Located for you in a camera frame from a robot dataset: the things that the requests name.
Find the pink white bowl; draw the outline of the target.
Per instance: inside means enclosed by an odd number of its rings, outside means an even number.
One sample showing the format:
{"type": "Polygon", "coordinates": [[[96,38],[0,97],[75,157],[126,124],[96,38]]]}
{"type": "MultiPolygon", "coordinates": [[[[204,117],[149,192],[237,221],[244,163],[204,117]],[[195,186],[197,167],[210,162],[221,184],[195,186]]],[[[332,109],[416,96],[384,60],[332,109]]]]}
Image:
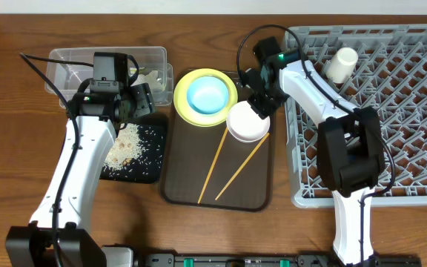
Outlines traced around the pink white bowl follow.
{"type": "Polygon", "coordinates": [[[261,119],[247,101],[236,103],[226,120],[229,133],[238,141],[252,143],[261,140],[269,131],[269,117],[261,119]]]}

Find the light blue bowl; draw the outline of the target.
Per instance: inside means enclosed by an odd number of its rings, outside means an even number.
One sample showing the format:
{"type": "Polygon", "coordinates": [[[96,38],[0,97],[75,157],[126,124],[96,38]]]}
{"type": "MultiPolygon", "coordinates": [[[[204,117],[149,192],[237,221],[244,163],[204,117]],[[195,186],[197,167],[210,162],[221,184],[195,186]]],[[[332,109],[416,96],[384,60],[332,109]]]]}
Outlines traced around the light blue bowl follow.
{"type": "Polygon", "coordinates": [[[227,85],[214,76],[203,76],[192,81],[187,90],[187,101],[198,113],[211,115],[220,112],[228,103],[227,85]]]}

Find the pale green cup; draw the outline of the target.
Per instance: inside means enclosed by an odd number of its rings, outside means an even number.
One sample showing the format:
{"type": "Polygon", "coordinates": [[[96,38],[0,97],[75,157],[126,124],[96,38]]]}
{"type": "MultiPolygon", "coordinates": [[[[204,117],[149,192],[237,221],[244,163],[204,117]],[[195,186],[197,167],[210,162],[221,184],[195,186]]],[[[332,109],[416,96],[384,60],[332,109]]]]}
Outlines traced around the pale green cup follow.
{"type": "Polygon", "coordinates": [[[333,83],[342,84],[351,77],[357,61],[358,54],[356,50],[350,47],[342,47],[331,59],[325,75],[333,83]]]}

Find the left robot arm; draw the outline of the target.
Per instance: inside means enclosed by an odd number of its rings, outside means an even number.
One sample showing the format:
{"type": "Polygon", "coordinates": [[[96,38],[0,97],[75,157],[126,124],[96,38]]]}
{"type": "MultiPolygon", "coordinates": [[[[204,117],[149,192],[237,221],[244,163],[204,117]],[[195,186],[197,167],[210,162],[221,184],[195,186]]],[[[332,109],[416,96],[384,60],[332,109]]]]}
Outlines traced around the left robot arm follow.
{"type": "Polygon", "coordinates": [[[155,112],[148,84],[137,84],[132,55],[96,52],[93,75],[71,99],[42,73],[65,107],[68,121],[56,170],[28,225],[8,231],[12,266],[137,266],[128,245],[99,246],[90,236],[93,199],[105,159],[121,125],[155,112]]]}

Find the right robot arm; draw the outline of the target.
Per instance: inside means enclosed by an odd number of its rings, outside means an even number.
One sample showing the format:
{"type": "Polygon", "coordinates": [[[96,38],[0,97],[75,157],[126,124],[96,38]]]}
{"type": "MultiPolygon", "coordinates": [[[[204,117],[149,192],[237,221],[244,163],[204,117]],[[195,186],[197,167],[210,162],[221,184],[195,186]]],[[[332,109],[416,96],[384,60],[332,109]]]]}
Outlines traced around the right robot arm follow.
{"type": "Polygon", "coordinates": [[[358,108],[318,74],[301,43],[282,50],[274,37],[253,48],[260,69],[238,70],[252,89],[248,104],[262,119],[293,99],[317,128],[317,170],[334,200],[333,249],[342,266],[379,262],[370,240],[371,199],[389,192],[396,165],[372,107],[358,108]]]}

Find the grey dishwasher rack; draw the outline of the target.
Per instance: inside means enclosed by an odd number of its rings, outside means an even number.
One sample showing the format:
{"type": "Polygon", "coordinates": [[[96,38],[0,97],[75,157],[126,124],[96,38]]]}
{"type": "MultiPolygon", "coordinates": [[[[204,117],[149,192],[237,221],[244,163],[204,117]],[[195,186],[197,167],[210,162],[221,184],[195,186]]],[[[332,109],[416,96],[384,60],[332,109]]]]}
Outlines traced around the grey dishwasher rack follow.
{"type": "Polygon", "coordinates": [[[396,164],[384,172],[374,206],[427,205],[427,24],[293,27],[284,48],[302,45],[325,73],[342,47],[359,58],[352,76],[335,87],[349,102],[373,107],[396,164]]]}

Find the crumpled white tissue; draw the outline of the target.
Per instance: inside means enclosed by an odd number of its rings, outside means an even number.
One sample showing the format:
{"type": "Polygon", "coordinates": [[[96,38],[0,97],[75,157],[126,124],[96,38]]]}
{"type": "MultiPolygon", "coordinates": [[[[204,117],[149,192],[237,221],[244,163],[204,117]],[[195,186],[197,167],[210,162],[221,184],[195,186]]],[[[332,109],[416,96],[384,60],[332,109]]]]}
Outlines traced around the crumpled white tissue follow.
{"type": "Polygon", "coordinates": [[[152,93],[159,93],[165,89],[165,85],[161,82],[159,78],[159,71],[152,70],[149,74],[139,74],[136,81],[132,84],[140,85],[147,83],[152,93]]]}

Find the yellow plate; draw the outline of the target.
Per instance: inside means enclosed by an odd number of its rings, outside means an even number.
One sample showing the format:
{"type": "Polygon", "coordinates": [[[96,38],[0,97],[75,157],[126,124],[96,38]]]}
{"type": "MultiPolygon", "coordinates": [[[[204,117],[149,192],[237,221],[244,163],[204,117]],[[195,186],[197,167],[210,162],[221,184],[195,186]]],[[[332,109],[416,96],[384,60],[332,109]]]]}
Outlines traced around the yellow plate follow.
{"type": "Polygon", "coordinates": [[[177,83],[173,95],[176,112],[188,123],[198,127],[212,127],[223,123],[229,110],[238,102],[238,93],[233,80],[225,73],[211,68],[201,68],[188,72],[177,83]],[[229,99],[227,105],[218,113],[204,115],[193,110],[187,101],[188,86],[193,80],[203,76],[214,76],[221,79],[228,87],[229,99]]]}

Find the right wooden chopstick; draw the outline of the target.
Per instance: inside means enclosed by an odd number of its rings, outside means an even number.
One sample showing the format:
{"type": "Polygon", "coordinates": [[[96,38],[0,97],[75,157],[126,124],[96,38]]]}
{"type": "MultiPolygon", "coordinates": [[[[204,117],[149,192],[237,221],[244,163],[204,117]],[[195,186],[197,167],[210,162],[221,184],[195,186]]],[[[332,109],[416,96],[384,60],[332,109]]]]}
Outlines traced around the right wooden chopstick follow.
{"type": "Polygon", "coordinates": [[[266,141],[266,139],[270,136],[270,133],[267,132],[266,135],[264,135],[263,138],[256,144],[252,152],[249,153],[249,155],[246,157],[246,159],[243,161],[243,163],[237,168],[233,176],[227,181],[225,186],[222,188],[222,190],[217,194],[215,197],[215,200],[217,201],[223,193],[227,190],[227,188],[231,185],[231,183],[237,178],[239,173],[244,169],[244,167],[249,163],[249,161],[252,159],[252,157],[255,155],[255,153],[259,150],[259,148],[262,146],[262,144],[266,141]]]}

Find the wooden chopstick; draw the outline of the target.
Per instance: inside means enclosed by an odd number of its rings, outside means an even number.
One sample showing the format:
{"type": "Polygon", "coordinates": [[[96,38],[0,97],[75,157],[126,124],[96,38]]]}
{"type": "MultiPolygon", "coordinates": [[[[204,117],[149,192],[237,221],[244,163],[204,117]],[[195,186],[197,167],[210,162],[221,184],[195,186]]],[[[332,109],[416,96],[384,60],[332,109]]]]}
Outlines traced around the wooden chopstick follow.
{"type": "Polygon", "coordinates": [[[216,162],[217,162],[217,160],[218,160],[218,158],[219,158],[219,155],[220,155],[220,152],[221,152],[221,150],[222,150],[222,146],[224,145],[224,142],[225,142],[225,139],[226,139],[227,134],[228,134],[228,128],[225,128],[224,133],[223,133],[223,135],[222,135],[222,138],[221,138],[221,140],[220,140],[220,142],[219,142],[218,148],[217,148],[217,150],[216,150],[216,153],[215,153],[215,155],[214,155],[213,161],[212,161],[211,166],[210,166],[210,168],[209,168],[208,175],[206,176],[205,181],[204,181],[204,184],[203,184],[203,186],[202,186],[202,190],[201,190],[201,193],[200,193],[199,198],[198,198],[198,200],[197,200],[197,204],[200,204],[200,203],[201,203],[201,201],[202,201],[202,198],[203,198],[203,196],[204,196],[204,194],[205,194],[205,191],[206,191],[206,189],[207,189],[207,187],[208,187],[208,183],[210,182],[211,175],[212,175],[212,173],[213,173],[213,171],[214,171],[214,168],[215,168],[216,162]]]}
{"type": "Polygon", "coordinates": [[[237,168],[233,176],[227,181],[225,186],[222,188],[222,190],[217,194],[215,197],[215,200],[217,201],[223,193],[227,190],[227,188],[231,185],[231,183],[237,178],[239,173],[244,169],[244,167],[249,163],[249,161],[252,159],[252,157],[255,155],[255,153],[259,150],[259,148],[262,146],[262,144],[266,141],[266,139],[270,136],[270,133],[267,132],[266,135],[264,135],[263,138],[256,144],[252,152],[249,153],[249,155],[246,157],[246,159],[243,161],[243,163],[237,168]]]}

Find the brown serving tray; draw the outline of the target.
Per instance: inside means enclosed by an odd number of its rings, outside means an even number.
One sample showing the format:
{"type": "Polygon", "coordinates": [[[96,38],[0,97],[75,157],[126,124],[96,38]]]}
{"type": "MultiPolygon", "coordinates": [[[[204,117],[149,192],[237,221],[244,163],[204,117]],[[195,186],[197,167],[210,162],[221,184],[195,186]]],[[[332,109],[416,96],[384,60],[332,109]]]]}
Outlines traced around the brown serving tray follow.
{"type": "Polygon", "coordinates": [[[274,159],[273,129],[270,136],[223,195],[215,197],[260,141],[244,143],[229,132],[200,204],[197,200],[227,125],[198,127],[186,122],[173,108],[168,144],[160,182],[160,194],[178,205],[257,212],[271,198],[274,159]]]}

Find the clear plastic bin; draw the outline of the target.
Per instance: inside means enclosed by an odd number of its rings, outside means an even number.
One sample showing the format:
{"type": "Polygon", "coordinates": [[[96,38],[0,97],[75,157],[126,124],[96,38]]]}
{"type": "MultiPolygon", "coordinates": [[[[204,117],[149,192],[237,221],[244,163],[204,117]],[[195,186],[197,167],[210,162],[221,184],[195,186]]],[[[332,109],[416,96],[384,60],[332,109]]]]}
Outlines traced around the clear plastic bin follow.
{"type": "MultiPolygon", "coordinates": [[[[93,63],[95,52],[113,52],[132,55],[139,65],[139,74],[159,71],[165,89],[152,93],[157,107],[169,106],[173,98],[173,68],[168,64],[167,51],[161,46],[145,47],[75,47],[59,48],[50,52],[49,58],[71,62],[93,63]]],[[[46,77],[61,91],[64,98],[71,99],[79,85],[93,76],[93,68],[83,65],[63,65],[49,62],[46,77]]]]}

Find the left wooden chopstick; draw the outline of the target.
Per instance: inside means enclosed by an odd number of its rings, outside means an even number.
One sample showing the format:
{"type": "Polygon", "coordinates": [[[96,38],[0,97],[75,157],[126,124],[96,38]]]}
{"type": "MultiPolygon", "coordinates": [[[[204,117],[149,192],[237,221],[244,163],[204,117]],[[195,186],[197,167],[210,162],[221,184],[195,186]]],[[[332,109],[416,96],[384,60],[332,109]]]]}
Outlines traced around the left wooden chopstick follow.
{"type": "Polygon", "coordinates": [[[220,142],[219,142],[218,148],[217,148],[217,150],[216,150],[216,153],[215,153],[215,155],[214,155],[213,161],[212,161],[211,166],[210,166],[210,168],[209,168],[208,175],[206,176],[205,181],[204,181],[204,184],[203,184],[203,186],[202,186],[202,190],[201,190],[201,193],[200,193],[199,198],[198,198],[198,200],[197,200],[197,204],[200,204],[200,203],[201,203],[201,201],[202,201],[202,198],[203,198],[203,196],[204,196],[204,194],[205,194],[205,191],[206,191],[206,189],[207,189],[207,187],[208,187],[208,183],[210,182],[211,175],[212,175],[212,173],[213,173],[213,171],[214,171],[214,168],[215,168],[216,162],[217,162],[217,160],[218,160],[218,158],[219,158],[219,155],[220,155],[220,152],[221,152],[221,150],[222,150],[222,146],[224,145],[224,142],[225,142],[225,139],[226,139],[227,134],[228,134],[228,128],[225,128],[224,133],[223,133],[223,135],[222,135],[222,138],[221,138],[221,140],[220,140],[220,142]]]}

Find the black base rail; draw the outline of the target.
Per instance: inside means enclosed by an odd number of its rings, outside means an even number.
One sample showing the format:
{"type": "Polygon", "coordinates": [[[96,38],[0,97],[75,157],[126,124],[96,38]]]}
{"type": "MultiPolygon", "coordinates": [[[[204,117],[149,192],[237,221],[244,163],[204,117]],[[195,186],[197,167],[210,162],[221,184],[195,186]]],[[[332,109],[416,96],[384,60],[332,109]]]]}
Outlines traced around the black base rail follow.
{"type": "Polygon", "coordinates": [[[342,263],[328,254],[301,254],[292,257],[218,255],[139,254],[125,245],[103,246],[108,266],[125,267],[333,267],[342,263]]]}

